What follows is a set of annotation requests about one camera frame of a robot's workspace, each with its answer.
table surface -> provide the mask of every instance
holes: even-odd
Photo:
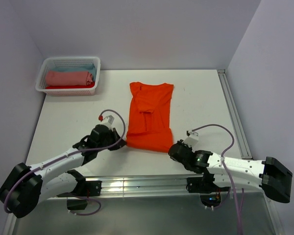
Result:
[[[134,81],[174,84],[170,113],[174,142],[185,139],[187,130],[210,123],[223,125],[234,133],[216,70],[103,70],[94,96],[46,96],[26,164],[39,163],[65,152],[90,134],[104,109],[118,111],[128,126],[132,99],[129,83]],[[121,134],[122,123],[114,116],[113,125]],[[202,129],[199,136],[194,150],[220,154],[231,143],[229,134],[217,127]],[[241,158],[237,142],[226,156]],[[77,170],[84,176],[190,174],[165,153],[129,147],[101,151],[96,159]]]

orange shirt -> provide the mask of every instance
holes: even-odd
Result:
[[[168,152],[173,145],[170,129],[172,84],[130,83],[133,95],[129,110],[127,145],[133,148]]]

white basket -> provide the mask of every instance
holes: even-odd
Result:
[[[45,77],[47,72],[55,68],[70,68],[79,67],[83,65],[94,64],[97,73],[95,85],[91,88],[78,89],[46,89]],[[99,82],[100,74],[100,59],[98,57],[84,56],[84,57],[51,57],[46,59],[41,65],[38,79],[36,81],[36,90],[54,96],[70,96],[70,95],[93,95]]]

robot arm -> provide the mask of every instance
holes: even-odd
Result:
[[[86,194],[85,177],[72,169],[95,159],[102,150],[113,151],[126,145],[116,129],[111,127],[112,116],[100,120],[90,135],[65,153],[39,164],[26,166],[20,163],[13,168],[0,188],[0,200],[17,218],[26,216],[48,198],[63,193]],[[191,131],[187,135],[168,152],[170,158],[182,163],[187,170],[200,174],[187,179],[187,190],[191,193],[229,191],[231,183],[222,166],[221,156],[204,150],[193,152],[192,148],[199,140],[198,133]],[[292,173],[277,159],[267,157],[266,161],[248,161],[224,157],[224,163],[237,188],[263,190],[274,201],[290,202]]]
[[[192,147],[198,143],[198,133],[187,132],[187,135],[168,152],[171,159],[182,163],[187,170],[202,174],[188,179],[187,190],[196,193],[228,191],[231,182],[221,163],[221,156],[204,150],[193,152]],[[250,161],[224,157],[224,163],[237,188],[263,190],[274,201],[290,202],[293,175],[277,159],[267,157],[265,161]]]
[[[71,169],[87,164],[107,147],[113,151],[126,145],[116,129],[111,127],[113,120],[112,116],[107,116],[90,135],[57,157],[30,166],[24,163],[16,165],[0,188],[0,200],[4,203],[10,193],[7,207],[17,218],[22,218],[38,203],[50,197],[66,192],[80,195],[86,190],[86,179]],[[30,173],[13,189],[15,184],[33,169],[38,170]]]

gray floor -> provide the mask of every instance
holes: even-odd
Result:
[[[101,199],[91,216],[67,213],[65,201],[46,201],[18,219],[14,235],[235,235],[234,200],[214,212],[205,210],[198,195]],[[87,212],[94,209],[88,206]],[[261,193],[245,194],[245,235],[275,234]]]

